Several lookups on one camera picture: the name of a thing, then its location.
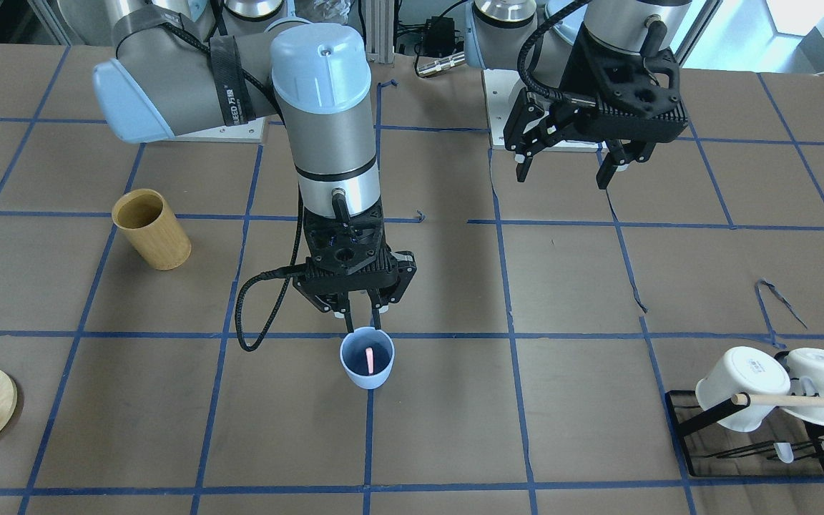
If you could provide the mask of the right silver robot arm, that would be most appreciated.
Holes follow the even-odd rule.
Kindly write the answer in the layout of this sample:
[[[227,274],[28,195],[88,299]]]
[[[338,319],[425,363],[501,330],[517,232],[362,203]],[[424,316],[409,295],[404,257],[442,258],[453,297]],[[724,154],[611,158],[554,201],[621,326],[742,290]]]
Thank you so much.
[[[203,41],[185,1],[107,1],[115,55],[94,91],[115,136],[147,143],[213,127],[283,121],[300,188],[302,264],[273,272],[352,330],[349,295],[364,291],[373,326],[414,273],[385,236],[370,101],[371,70],[353,27],[304,19]]]

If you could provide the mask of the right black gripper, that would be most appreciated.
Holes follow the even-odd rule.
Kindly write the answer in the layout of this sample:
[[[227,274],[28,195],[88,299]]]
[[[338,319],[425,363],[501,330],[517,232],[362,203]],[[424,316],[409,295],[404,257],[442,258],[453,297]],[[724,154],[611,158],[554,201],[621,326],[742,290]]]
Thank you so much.
[[[398,303],[416,273],[414,254],[387,245],[382,202],[343,224],[303,211],[308,257],[295,276],[295,289],[321,312],[340,313],[346,333],[354,331],[350,291],[371,299],[371,325],[380,330],[381,310]]]

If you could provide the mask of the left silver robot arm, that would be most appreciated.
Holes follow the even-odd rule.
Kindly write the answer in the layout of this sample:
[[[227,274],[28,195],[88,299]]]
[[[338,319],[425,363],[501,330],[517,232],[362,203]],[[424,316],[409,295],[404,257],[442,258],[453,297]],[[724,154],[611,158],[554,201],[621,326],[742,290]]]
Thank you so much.
[[[681,280],[677,244],[641,244],[655,224],[628,218],[643,200],[640,170],[664,137],[685,130],[678,68],[666,32],[687,1],[581,1],[572,44],[558,9],[504,22],[467,2],[471,73],[514,78],[500,94],[500,138],[475,156],[470,127],[387,130],[385,205],[393,243],[410,232],[401,202],[438,227],[415,248],[421,277],[408,300],[381,315],[385,330],[630,333],[642,316],[655,332],[693,332],[700,314]]]

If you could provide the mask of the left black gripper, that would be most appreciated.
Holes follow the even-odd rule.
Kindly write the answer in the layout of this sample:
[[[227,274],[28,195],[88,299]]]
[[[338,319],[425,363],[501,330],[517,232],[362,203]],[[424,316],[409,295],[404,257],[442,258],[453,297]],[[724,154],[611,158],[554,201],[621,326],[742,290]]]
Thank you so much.
[[[606,190],[616,172],[645,161],[655,144],[668,143],[689,126],[680,94],[678,65],[662,48],[666,26],[645,27],[638,55],[605,48],[588,29],[579,30],[559,86],[534,75],[540,26],[521,46],[516,69],[523,82],[504,127],[504,146],[516,153],[516,181],[529,176],[534,156],[562,140],[602,142],[607,154],[596,174]]]

